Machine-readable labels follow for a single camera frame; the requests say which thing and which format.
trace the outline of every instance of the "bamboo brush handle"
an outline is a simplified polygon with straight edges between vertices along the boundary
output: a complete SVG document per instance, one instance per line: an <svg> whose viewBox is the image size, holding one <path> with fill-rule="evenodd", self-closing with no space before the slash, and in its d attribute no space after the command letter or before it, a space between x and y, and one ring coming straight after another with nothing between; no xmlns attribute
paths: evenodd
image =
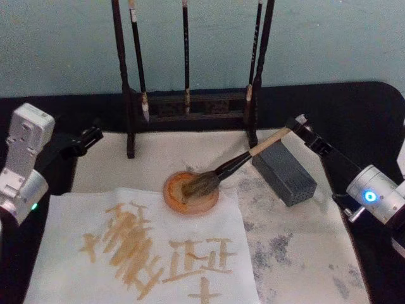
<svg viewBox="0 0 405 304"><path fill-rule="evenodd" d="M252 149L250 149L249 154L252 156L259 154L264 149L266 149L267 147L270 147L272 144L274 144L276 141L281 140L281 138L286 136L290 131L291 130L287 127L284 127L282 129L278 130L276 133L274 133L268 139L266 139L262 143L258 144L257 146L253 147Z"/></svg>

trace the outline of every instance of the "gray ink block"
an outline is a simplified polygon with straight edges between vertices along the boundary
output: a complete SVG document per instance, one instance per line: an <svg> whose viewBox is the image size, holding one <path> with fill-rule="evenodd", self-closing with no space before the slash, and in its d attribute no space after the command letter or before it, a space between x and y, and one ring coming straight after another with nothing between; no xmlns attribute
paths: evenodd
<svg viewBox="0 0 405 304"><path fill-rule="evenodd" d="M313 197L315 180L281 141L255 156L252 164L288 207Z"/></svg>

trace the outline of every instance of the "wall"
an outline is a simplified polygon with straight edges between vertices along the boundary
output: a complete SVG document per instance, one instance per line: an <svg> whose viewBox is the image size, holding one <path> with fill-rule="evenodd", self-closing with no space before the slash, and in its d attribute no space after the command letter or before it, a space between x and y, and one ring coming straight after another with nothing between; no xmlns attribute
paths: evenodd
<svg viewBox="0 0 405 304"><path fill-rule="evenodd" d="M181 0L138 7L147 89L183 89ZM189 0L192 89L246 86L256 8ZM138 89L126 1L121 15ZM278 0L263 85L381 80L405 92L403 16L400 0ZM120 91L110 1L0 0L0 48L1 97Z"/></svg>

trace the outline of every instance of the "blue led light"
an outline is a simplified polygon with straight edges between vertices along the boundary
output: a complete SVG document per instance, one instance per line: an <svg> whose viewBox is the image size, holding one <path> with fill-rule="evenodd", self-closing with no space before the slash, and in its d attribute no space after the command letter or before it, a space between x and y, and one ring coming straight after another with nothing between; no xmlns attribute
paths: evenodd
<svg viewBox="0 0 405 304"><path fill-rule="evenodd" d="M377 195L375 195L375 193L373 191L367 191L364 194L364 198L366 199L366 201L368 201L369 203L372 203L374 201L377 200Z"/></svg>

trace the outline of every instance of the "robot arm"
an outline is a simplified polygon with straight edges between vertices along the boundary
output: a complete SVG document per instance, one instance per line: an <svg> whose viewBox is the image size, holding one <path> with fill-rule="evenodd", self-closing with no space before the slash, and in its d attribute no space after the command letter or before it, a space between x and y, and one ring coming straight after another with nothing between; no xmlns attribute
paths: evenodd
<svg viewBox="0 0 405 304"><path fill-rule="evenodd" d="M368 210L392 231L392 245L405 258L405 182L399 186L373 165L358 167L341 152L314 133L309 127L290 119L287 127L297 134L305 145L319 155L328 168L347 183L346 192L357 203L358 209L349 208L344 213L355 222ZM405 176L405 143L397 159Z"/></svg>
<svg viewBox="0 0 405 304"><path fill-rule="evenodd" d="M20 225L31 208L48 190L48 184L34 170L37 155L52 136L55 120L25 103L14 111L6 140L6 166L0 173L0 208Z"/></svg>

